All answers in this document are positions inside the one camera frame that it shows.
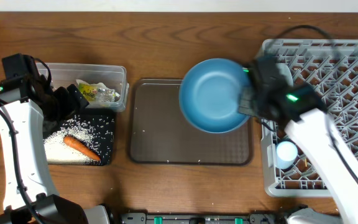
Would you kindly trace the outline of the light blue bowl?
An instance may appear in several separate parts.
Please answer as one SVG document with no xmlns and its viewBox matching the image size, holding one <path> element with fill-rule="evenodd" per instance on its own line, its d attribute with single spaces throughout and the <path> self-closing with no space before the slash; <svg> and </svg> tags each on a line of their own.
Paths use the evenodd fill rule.
<svg viewBox="0 0 358 224">
<path fill-rule="evenodd" d="M 288 65 L 286 65 L 285 63 L 278 63 L 277 67 L 279 69 L 279 72 L 284 76 L 287 84 L 289 86 L 293 86 L 293 78 Z"/>
</svg>

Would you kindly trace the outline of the light blue cup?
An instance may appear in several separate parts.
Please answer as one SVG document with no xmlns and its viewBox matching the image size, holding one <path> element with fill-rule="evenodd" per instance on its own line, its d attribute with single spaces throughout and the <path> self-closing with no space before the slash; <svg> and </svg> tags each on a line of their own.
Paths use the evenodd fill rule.
<svg viewBox="0 0 358 224">
<path fill-rule="evenodd" d="M 290 168 L 298 155 L 297 146 L 291 141 L 282 141 L 276 145 L 276 167 L 279 169 Z"/>
</svg>

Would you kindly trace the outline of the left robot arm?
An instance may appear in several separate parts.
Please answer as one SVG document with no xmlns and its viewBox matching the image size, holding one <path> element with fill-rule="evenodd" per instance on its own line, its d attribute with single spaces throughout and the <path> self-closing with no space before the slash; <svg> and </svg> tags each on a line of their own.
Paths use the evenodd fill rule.
<svg viewBox="0 0 358 224">
<path fill-rule="evenodd" d="M 61 197 L 53 183 L 44 122 L 69 119 L 89 103 L 74 85 L 53 90 L 51 74 L 40 74 L 38 61 L 25 54 L 2 59 L 0 137 L 6 188 L 0 223 L 113 223 L 107 206 L 83 209 Z"/>
</svg>

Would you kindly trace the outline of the orange carrot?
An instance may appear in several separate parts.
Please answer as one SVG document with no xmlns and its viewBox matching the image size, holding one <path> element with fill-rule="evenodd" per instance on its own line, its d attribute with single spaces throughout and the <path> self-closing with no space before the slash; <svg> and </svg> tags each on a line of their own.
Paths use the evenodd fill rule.
<svg viewBox="0 0 358 224">
<path fill-rule="evenodd" d="M 84 154 L 85 156 L 89 157 L 92 160 L 100 161 L 100 157 L 95 154 L 91 149 L 86 147 L 84 144 L 82 144 L 79 140 L 72 136 L 65 136 L 63 138 L 63 142 L 68 146 L 73 148 L 74 150 Z"/>
</svg>

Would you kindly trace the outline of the foil snack wrapper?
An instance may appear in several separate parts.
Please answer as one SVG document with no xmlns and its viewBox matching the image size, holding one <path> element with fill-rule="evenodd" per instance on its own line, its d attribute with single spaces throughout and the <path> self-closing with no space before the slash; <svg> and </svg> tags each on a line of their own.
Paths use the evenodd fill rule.
<svg viewBox="0 0 358 224">
<path fill-rule="evenodd" d="M 93 102 L 112 103 L 121 97 L 115 89 L 100 87 L 97 85 L 80 83 L 78 85 L 78 89 L 88 101 Z"/>
</svg>

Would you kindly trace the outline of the dark blue plate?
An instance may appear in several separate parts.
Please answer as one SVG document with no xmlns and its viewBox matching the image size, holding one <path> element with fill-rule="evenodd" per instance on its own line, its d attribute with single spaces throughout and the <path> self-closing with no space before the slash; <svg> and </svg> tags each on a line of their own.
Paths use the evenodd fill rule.
<svg viewBox="0 0 358 224">
<path fill-rule="evenodd" d="M 181 82 L 180 109 L 195 128 L 207 133 L 228 133 L 250 118 L 238 112 L 249 69 L 225 58 L 211 58 L 192 67 Z"/>
</svg>

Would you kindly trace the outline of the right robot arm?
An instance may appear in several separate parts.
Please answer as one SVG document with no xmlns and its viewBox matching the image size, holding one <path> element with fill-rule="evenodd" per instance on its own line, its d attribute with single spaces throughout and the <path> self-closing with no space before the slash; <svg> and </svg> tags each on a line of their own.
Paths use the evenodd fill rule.
<svg viewBox="0 0 358 224">
<path fill-rule="evenodd" d="M 276 58 L 243 66 L 249 86 L 239 112 L 276 122 L 311 161 L 344 223 L 358 223 L 358 160 L 337 130 L 326 105 L 308 83 L 289 85 Z"/>
</svg>

